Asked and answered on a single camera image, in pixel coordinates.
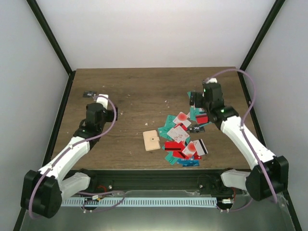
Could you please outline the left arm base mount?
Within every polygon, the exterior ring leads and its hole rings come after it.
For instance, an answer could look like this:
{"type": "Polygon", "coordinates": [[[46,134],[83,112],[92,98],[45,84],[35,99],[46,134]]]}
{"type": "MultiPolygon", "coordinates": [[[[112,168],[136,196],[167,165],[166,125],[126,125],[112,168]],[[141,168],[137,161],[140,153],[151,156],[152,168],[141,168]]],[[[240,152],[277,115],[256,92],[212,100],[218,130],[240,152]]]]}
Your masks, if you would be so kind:
{"type": "Polygon", "coordinates": [[[114,189],[115,180],[100,170],[81,168],[70,170],[66,179],[73,178],[74,194],[87,195],[110,192],[114,189]]]}

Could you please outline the red card black stripe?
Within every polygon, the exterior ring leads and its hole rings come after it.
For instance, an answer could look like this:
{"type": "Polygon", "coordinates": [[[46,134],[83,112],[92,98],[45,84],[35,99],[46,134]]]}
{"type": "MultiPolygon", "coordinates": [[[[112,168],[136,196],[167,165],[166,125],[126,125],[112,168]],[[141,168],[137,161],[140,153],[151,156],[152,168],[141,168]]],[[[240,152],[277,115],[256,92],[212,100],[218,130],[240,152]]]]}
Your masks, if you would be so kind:
{"type": "Polygon", "coordinates": [[[184,148],[185,145],[182,142],[177,143],[176,141],[167,141],[164,145],[166,151],[181,152],[184,148]]]}

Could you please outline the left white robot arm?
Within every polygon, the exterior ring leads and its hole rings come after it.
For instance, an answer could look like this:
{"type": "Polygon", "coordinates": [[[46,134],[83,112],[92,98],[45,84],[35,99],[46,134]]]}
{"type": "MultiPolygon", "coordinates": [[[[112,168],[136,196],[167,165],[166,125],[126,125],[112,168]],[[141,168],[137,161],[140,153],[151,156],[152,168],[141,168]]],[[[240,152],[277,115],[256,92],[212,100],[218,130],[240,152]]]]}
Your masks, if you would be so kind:
{"type": "Polygon", "coordinates": [[[75,194],[92,195],[98,190],[98,182],[88,170],[82,169],[68,178],[66,175],[108,133],[103,129],[104,125],[110,123],[113,126],[117,121],[118,108],[112,102],[109,104],[111,110],[104,103],[88,104],[86,117],[67,146],[38,171],[26,173],[21,207],[28,210],[32,219],[52,218],[69,197],[75,194]]]}

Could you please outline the beige card holder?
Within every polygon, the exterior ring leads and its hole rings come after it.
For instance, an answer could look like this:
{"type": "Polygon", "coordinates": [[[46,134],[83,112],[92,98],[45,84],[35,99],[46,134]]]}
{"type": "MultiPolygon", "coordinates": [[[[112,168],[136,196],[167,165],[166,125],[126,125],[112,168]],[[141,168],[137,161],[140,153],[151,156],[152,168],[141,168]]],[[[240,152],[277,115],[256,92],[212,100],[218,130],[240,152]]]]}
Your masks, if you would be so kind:
{"type": "Polygon", "coordinates": [[[156,130],[145,131],[142,135],[146,151],[160,149],[160,139],[156,130]]]}

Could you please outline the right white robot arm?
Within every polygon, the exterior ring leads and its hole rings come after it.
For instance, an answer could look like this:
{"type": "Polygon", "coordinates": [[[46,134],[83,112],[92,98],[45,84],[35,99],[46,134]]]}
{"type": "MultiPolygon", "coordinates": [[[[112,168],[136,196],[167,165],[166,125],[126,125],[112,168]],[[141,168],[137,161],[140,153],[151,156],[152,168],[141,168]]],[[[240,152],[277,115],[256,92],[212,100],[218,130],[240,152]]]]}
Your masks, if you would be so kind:
{"type": "Polygon", "coordinates": [[[203,81],[203,92],[192,92],[190,105],[204,109],[209,121],[224,133],[246,159],[251,171],[226,170],[214,181],[220,194],[231,187],[246,191],[256,201],[287,189],[289,163],[276,156],[246,127],[244,119],[231,106],[226,106],[221,85],[214,78],[203,81]]]}

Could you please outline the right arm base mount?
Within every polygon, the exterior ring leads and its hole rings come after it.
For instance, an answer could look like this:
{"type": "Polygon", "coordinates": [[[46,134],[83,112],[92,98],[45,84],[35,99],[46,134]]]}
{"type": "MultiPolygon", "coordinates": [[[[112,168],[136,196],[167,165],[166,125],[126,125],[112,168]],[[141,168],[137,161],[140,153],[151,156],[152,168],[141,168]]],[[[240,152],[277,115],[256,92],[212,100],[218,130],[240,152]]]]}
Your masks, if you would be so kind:
{"type": "Polygon", "coordinates": [[[227,195],[240,192],[235,188],[227,187],[223,184],[220,175],[201,174],[197,178],[197,186],[200,193],[210,195],[227,195]]]}

